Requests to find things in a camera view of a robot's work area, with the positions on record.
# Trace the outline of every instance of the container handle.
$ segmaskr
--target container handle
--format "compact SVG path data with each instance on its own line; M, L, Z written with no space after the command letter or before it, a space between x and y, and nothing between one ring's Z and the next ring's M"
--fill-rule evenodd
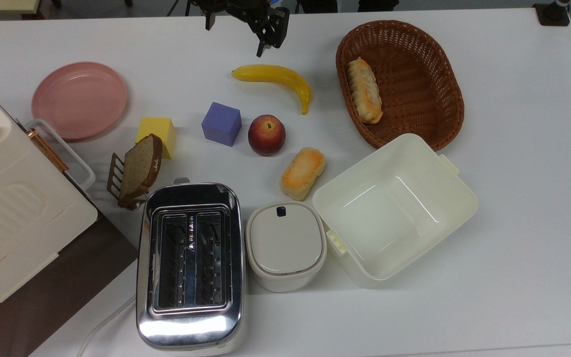
M337 256L342 257L343 255L345 255L345 253L347 253L347 246L345 245L341 237L339 237L336 234L335 231L330 229L329 231L326 232L326 237L330 241L330 246L332 247L334 253L336 253Z
M446 164L447 167L449 167L449 169L451 169L451 171L453 171L454 174L459 174L459 170L455 167L455 165L453 165L453 163L446 157L444 156L444 154L440 154L440 160L442 160L443 163Z
M54 137L54 139L56 139L57 142L59 142L59 144L61 144L70 153L70 155L72 155L72 157L79 163L79 165L81 165L83 167L83 169L85 169L85 171L88 174L88 177L82 183L77 182L77 184L79 185L81 190L89 189L92 186L92 184L94 183L94 181L96 181L96 175L94 174L91 167L89 167L89 165L87 165L85 163L85 161L83 161L83 159L81 159L81 156L78 156L78 154L76 152L74 152L74 150L72 149L72 147L70 147L70 145L66 144L66 142L61 138L61 136L59 136L59 134L57 134L57 132L54 131L54 129L52 129L52 127L49 124L47 124L47 122L45 122L45 120L42 120L42 119L33 120L26 125L26 129L29 130L29 129L37 128L39 126L41 128L43 128L45 131L47 131L48 133L50 133L50 135L52 135Z

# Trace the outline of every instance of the food item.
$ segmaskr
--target food item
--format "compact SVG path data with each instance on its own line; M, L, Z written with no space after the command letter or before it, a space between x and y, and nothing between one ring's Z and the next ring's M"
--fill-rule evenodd
M137 208L135 199L156 182L163 159L163 141L154 134L140 140L127 151L118 195L118 206Z
M312 90L305 78L294 70L279 65L252 64L237 68L232 75L240 81L272 82L288 86L295 91L301 100L301 114L308 113Z
M248 129L248 144L261 156L274 155L286 142L285 128L276 116L258 116Z
M154 118L143 116L140 118L136 142L145 136L155 134L163 141L163 158L171 159L175 149L176 131L171 118Z
M317 149L304 147L281 176L281 191L296 201L303 201L324 168L323 154Z
M347 63L347 80L360 121L366 124L379 122L383 117L383 100L380 99L376 77L369 64L360 57Z

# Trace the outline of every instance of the wicker basket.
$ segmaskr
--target wicker basket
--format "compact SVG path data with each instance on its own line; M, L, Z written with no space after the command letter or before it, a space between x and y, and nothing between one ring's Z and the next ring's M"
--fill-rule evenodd
M358 119L349 92L347 63L358 57L376 75L383 100L383 117L377 124ZM336 70L351 120L376 149L414 133L437 151L462 127L464 102L451 64L435 39L413 25L381 20L356 27L338 47Z

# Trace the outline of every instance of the yellow sponge cube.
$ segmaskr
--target yellow sponge cube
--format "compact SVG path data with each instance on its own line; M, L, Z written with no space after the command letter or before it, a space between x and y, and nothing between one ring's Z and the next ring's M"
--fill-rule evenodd
M154 134L163 141L163 159L172 158L176 133L171 118L143 116L140 119L136 143L149 134Z

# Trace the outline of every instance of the bread loaf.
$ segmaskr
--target bread loaf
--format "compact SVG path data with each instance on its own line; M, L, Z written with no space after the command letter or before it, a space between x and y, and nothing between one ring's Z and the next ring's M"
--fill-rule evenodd
M163 141L154 134L142 138L127 151L120 182L118 206L135 208L134 200L156 182L163 160Z
M296 201L303 201L325 168L325 157L317 149L304 147L281 176L281 191Z
M347 81L360 121L366 124L379 122L383 117L383 100L380 99L374 72L364 59L347 63Z

